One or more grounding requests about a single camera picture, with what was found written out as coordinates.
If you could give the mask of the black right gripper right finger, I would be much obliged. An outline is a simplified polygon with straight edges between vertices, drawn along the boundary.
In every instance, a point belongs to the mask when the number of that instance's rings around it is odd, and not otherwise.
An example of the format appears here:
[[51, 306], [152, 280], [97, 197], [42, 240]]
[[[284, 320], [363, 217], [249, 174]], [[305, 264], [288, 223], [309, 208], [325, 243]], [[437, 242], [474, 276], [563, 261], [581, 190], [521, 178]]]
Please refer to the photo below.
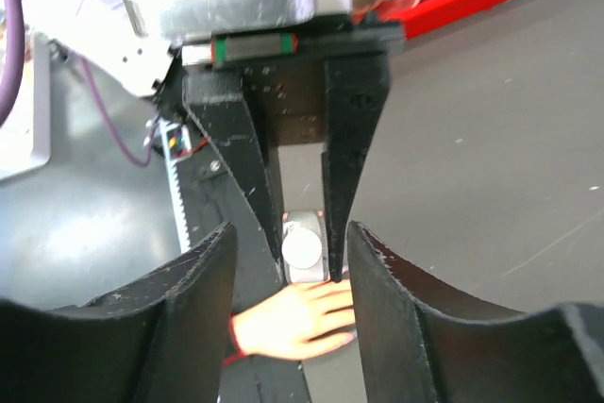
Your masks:
[[533, 312], [481, 300], [348, 228], [361, 366], [371, 402], [599, 402], [603, 307]]

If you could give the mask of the white nail polish bottle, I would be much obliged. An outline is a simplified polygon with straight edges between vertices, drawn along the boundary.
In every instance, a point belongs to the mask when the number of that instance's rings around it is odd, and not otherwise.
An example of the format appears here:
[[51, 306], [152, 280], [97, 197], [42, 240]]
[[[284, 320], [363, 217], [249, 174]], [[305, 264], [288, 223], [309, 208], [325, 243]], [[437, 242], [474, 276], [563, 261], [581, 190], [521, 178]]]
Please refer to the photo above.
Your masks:
[[282, 216], [281, 255], [288, 283], [329, 280], [325, 215], [322, 210], [291, 210]]

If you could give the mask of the white nail polish cap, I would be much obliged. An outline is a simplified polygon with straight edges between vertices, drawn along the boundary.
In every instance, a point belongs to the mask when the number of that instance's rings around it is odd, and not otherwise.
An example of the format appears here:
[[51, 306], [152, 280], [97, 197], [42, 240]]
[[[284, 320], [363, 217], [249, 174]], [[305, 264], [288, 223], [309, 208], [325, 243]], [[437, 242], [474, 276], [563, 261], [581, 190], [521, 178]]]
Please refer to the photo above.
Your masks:
[[295, 269], [310, 269], [321, 259], [322, 250], [319, 236], [301, 227], [288, 230], [282, 242], [283, 258]]

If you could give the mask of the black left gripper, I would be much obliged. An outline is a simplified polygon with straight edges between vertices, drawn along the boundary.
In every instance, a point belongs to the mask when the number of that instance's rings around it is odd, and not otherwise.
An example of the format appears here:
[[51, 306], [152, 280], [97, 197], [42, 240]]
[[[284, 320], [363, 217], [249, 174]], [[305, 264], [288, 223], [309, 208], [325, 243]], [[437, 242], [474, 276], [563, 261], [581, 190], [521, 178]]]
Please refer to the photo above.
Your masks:
[[325, 114], [328, 266], [339, 281], [346, 223], [391, 87], [388, 57], [369, 53], [404, 41], [398, 22], [313, 20], [184, 46], [155, 82], [160, 116], [183, 123], [187, 111], [225, 165], [260, 225], [279, 282], [284, 206], [273, 132], [279, 145], [319, 143]]

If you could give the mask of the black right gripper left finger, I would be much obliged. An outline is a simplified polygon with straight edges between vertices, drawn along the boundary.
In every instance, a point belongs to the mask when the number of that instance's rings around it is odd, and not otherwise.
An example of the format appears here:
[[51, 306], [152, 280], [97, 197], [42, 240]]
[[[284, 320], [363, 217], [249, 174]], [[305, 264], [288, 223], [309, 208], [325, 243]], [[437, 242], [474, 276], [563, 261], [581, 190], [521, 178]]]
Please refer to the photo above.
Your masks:
[[222, 224], [191, 251], [84, 306], [1, 302], [5, 402], [214, 402], [237, 263]]

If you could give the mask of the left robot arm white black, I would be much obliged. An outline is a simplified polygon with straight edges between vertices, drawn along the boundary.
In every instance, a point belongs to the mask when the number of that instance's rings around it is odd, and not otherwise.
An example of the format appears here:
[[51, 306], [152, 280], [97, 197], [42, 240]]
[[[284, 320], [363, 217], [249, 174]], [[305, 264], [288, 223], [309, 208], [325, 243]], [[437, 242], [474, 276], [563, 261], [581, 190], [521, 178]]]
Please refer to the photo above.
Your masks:
[[214, 150], [277, 272], [340, 279], [390, 90], [396, 22], [374, 0], [4, 0]]

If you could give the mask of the mannequin hand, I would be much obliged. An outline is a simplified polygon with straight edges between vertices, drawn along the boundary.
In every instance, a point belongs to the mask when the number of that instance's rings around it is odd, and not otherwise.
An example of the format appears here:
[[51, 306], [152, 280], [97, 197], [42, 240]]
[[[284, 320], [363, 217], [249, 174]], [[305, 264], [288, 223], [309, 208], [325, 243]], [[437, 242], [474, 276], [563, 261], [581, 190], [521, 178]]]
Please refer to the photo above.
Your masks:
[[250, 356], [304, 361], [351, 343], [355, 312], [351, 283], [291, 284], [239, 313]]

